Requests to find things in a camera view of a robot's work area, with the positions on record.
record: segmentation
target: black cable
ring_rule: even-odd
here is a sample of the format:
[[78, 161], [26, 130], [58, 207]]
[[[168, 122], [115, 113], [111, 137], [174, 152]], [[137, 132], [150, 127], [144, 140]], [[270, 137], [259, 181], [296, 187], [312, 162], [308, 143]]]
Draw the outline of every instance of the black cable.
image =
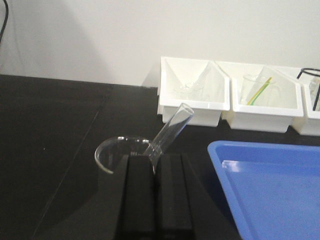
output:
[[8, 7], [8, 3], [6, 0], [3, 0], [4, 5], [5, 5], [5, 17], [4, 17], [4, 21], [2, 24], [2, 28], [1, 28], [1, 32], [0, 32], [0, 43], [1, 43], [1, 39], [2, 39], [2, 35], [4, 34], [6, 25], [7, 25], [7, 21], [8, 21], [8, 15], [9, 15], [9, 7]]
[[[311, 75], [311, 76], [314, 76], [314, 77], [320, 77], [320, 74], [314, 73], [314, 72], [318, 72], [319, 73], [320, 69], [316, 69], [316, 68], [301, 68], [301, 71], [300, 71], [300, 73], [298, 74], [298, 76], [296, 78], [299, 79], [302, 74], [308, 74], [308, 75]], [[319, 97], [320, 97], [320, 84], [319, 84], [318, 90], [316, 92], [315, 101], [314, 101], [313, 108], [312, 108], [313, 111], [315, 111], [316, 108], [317, 108]]]

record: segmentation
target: green straw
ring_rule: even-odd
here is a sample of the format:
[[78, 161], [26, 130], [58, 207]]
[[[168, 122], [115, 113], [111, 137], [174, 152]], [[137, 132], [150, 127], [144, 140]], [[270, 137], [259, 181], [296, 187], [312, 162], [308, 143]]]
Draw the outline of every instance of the green straw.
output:
[[251, 97], [247, 105], [254, 105], [257, 98], [262, 94], [262, 92], [269, 86], [272, 77], [269, 77], [267, 81], [260, 87], [260, 89]]

